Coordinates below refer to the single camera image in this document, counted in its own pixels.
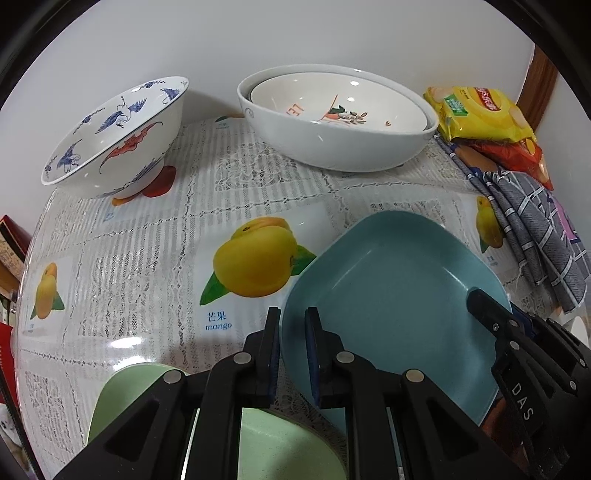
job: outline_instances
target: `gray checkered towel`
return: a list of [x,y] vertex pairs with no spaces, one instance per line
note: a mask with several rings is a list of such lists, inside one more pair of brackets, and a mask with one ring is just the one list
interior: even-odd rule
[[527,173],[469,168],[439,134],[436,140],[490,200],[525,277],[534,285],[548,280],[565,312],[580,306],[587,293],[591,261],[554,195]]

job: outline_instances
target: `table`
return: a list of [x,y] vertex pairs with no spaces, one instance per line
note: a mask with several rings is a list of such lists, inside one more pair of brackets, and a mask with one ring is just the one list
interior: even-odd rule
[[[544,316],[556,307],[545,287],[527,283],[506,242],[481,253],[478,193],[434,141],[401,167],[347,174],[280,155],[244,119],[212,119],[181,127],[165,162],[176,168],[168,193],[113,206],[111,199],[80,200],[57,189],[37,226],[14,351],[25,428],[47,478],[86,444],[96,399],[113,372],[146,361],[203,371],[262,328],[267,307],[280,305],[286,287],[254,299],[246,311],[232,300],[225,310],[199,305],[211,273],[211,253],[204,252],[251,218],[285,216],[292,227],[307,226],[302,235],[319,253],[371,213],[419,213],[478,254],[524,310]],[[37,285],[51,263],[64,309],[31,318]],[[217,320],[232,326],[207,328]],[[342,435],[282,367],[273,410],[315,429],[345,454]]]

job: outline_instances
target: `wooden door frame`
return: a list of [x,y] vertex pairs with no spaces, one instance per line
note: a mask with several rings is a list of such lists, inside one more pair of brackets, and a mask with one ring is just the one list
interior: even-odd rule
[[535,131],[542,117],[558,77],[558,70],[550,59],[538,46],[534,48],[534,55],[527,70],[517,106]]

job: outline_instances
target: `snack bag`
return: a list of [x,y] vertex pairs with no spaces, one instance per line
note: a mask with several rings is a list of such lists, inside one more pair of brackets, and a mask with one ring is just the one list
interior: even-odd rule
[[532,138],[517,143],[471,140],[467,144],[507,170],[525,172],[548,190],[554,190],[542,149]]
[[425,100],[439,116],[439,130],[449,142],[454,138],[516,143],[535,141],[527,120],[500,90],[476,87],[429,87]]

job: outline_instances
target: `blue and white porcelain bowl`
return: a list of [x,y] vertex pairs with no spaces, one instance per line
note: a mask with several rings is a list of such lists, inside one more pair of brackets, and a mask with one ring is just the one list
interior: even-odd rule
[[41,173],[81,198],[130,197],[164,166],[181,125],[184,77],[138,85],[94,109],[61,141]]

